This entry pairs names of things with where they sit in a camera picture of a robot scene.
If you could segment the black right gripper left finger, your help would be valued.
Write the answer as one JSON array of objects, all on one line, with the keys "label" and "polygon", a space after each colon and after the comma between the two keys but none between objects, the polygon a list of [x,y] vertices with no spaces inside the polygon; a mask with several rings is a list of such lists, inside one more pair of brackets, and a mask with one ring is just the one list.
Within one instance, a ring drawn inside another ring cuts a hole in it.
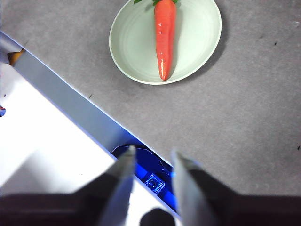
[{"label": "black right gripper left finger", "polygon": [[0,199],[2,226],[122,226],[133,187],[136,148],[70,194],[11,194]]}]

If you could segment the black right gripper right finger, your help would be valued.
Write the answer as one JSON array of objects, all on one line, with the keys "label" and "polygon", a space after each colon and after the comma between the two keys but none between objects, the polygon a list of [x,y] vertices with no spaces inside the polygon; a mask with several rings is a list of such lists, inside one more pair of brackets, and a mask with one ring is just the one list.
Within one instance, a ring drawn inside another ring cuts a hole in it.
[{"label": "black right gripper right finger", "polygon": [[299,196],[235,192],[180,152],[173,153],[173,191],[185,226],[299,226]]}]

